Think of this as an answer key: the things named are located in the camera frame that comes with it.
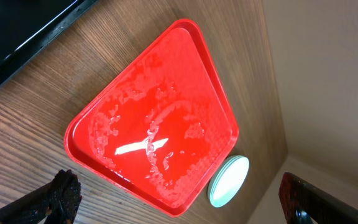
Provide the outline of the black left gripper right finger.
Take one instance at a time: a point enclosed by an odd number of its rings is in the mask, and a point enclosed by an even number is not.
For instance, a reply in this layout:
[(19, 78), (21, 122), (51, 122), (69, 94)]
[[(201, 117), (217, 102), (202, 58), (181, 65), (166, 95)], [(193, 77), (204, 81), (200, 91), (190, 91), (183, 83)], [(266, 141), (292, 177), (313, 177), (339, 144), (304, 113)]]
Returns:
[(286, 172), (279, 199), (287, 223), (358, 223), (358, 210)]

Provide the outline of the white plate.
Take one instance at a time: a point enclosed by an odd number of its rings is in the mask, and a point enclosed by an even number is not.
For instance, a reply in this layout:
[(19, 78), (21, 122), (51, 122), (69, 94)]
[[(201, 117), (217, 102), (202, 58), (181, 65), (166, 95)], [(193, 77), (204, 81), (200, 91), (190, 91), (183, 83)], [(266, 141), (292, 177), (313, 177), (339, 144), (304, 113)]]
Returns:
[(227, 204), (244, 183), (250, 167), (245, 156), (229, 156), (215, 172), (208, 184), (208, 198), (213, 207)]

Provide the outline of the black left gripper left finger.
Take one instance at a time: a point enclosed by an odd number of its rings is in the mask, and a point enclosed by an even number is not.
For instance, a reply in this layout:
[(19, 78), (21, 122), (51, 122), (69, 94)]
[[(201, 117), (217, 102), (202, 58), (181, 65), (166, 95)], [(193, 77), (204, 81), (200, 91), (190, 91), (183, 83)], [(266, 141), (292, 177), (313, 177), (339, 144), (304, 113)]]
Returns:
[(60, 170), (50, 183), (0, 208), (0, 224), (73, 223), (81, 200), (77, 175)]

